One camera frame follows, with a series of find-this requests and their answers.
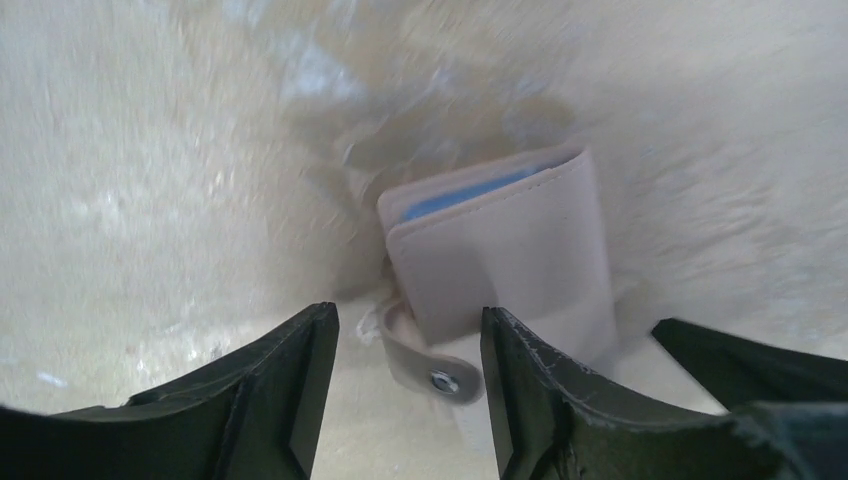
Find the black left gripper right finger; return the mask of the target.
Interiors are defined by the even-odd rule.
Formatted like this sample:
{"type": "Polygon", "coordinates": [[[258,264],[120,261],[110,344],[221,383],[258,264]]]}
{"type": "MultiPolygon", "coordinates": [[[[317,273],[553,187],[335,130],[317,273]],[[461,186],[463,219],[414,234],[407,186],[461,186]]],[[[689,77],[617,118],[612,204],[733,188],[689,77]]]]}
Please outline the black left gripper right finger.
{"type": "Polygon", "coordinates": [[[725,408],[684,409],[545,343],[503,308],[481,353],[503,479],[843,479],[847,364],[676,318],[652,337],[725,408]]]}

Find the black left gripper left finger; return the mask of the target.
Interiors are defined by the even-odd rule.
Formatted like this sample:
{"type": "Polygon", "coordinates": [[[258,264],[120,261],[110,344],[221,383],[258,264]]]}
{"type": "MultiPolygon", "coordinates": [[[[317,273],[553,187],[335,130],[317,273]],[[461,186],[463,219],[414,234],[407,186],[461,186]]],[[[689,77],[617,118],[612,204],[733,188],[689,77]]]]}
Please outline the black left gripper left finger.
{"type": "Polygon", "coordinates": [[[334,366],[335,304],[308,306],[175,380],[102,406],[1,411],[5,479],[306,479],[334,366]]]}

